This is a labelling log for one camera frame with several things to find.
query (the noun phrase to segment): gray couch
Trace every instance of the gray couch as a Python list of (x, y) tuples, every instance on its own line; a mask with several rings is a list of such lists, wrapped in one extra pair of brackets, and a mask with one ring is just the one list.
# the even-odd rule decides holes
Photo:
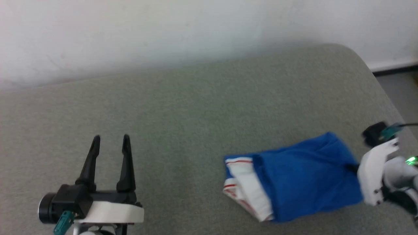
[[(114, 189), (125, 133), (145, 208), (144, 223), (128, 234), (413, 234), (410, 216), (388, 203), (274, 224), (221, 193), (226, 154), (333, 131), (359, 160), (368, 150), (361, 132), (381, 120), (402, 118), (364, 62), (334, 44), (3, 94), (0, 234), (52, 234), (38, 221), (38, 202), (74, 183), (96, 134), (97, 187)], [(400, 146), (418, 151), (409, 130)]]

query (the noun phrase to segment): white wall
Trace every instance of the white wall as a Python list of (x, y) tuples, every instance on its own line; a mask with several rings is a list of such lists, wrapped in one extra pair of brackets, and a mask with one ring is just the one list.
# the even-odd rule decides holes
[(0, 90), (321, 42), (418, 62), (418, 1), (0, 0)]

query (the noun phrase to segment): baseboard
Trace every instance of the baseboard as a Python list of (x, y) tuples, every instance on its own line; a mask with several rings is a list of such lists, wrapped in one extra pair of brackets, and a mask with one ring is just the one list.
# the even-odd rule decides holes
[(373, 72), (375, 77), (392, 75), (392, 74), (400, 74), (400, 73), (407, 73), (407, 72), (416, 72), (418, 71), (418, 64), (410, 65), (406, 67), (396, 68), (396, 69), (387, 69), (382, 71)]

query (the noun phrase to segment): blue cloth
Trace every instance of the blue cloth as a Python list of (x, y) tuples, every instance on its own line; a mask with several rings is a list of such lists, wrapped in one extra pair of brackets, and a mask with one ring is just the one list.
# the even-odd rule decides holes
[[(251, 157), (254, 170), (269, 196), (275, 222), (286, 222), (319, 211), (332, 211), (362, 201), (355, 173), (357, 164), (345, 144), (331, 132), (290, 147)], [(227, 170), (227, 178), (232, 177)]]

